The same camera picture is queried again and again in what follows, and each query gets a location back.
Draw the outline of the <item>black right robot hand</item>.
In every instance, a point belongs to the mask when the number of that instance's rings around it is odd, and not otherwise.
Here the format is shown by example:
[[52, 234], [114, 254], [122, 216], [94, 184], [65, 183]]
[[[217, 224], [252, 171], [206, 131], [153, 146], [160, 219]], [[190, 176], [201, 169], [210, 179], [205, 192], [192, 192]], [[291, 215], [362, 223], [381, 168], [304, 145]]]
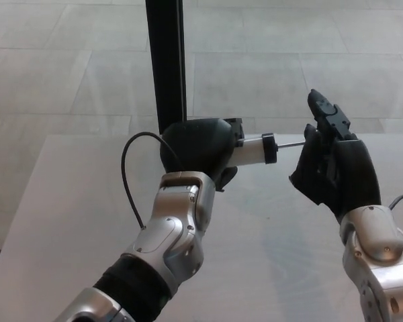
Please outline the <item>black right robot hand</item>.
[[316, 205], [326, 205], [339, 223], [354, 209], [381, 205], [371, 156], [347, 116], [314, 89], [308, 106], [316, 125], [304, 129], [305, 143], [289, 176], [292, 185]]

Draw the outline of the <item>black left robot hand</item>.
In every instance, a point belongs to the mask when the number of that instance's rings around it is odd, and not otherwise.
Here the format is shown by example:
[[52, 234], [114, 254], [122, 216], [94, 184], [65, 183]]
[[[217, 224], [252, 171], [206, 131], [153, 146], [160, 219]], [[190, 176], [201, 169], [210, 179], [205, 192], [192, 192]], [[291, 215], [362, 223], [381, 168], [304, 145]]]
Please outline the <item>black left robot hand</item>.
[[196, 171], [207, 174], [218, 192], [238, 169], [228, 162], [244, 138], [241, 118], [192, 119], [170, 125], [163, 133], [160, 157], [165, 172]]

